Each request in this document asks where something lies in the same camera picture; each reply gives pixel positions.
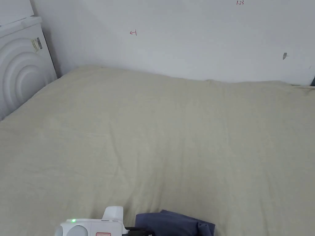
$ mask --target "white device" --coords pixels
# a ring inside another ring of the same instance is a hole
[[[55,236],[122,236],[128,232],[123,225],[123,207],[109,206],[101,220],[69,219],[61,223]]]
[[[0,25],[34,15],[29,0],[0,0]]]
[[[0,121],[57,79],[41,22],[31,16],[0,26]]]

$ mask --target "mattress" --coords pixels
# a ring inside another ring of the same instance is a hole
[[[313,235],[315,90],[85,66],[0,123],[1,235],[124,207],[216,236]]]

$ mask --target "folded blue cloth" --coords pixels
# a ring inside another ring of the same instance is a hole
[[[212,223],[166,210],[137,214],[135,227],[152,230],[156,236],[214,236],[215,231]]]

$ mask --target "white wall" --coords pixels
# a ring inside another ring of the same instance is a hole
[[[314,0],[31,2],[59,75],[93,63],[233,82],[315,75]]]

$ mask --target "handwritten red mark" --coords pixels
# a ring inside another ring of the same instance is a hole
[[[134,32],[130,31],[130,34],[136,33],[137,36],[137,30],[135,30]]]

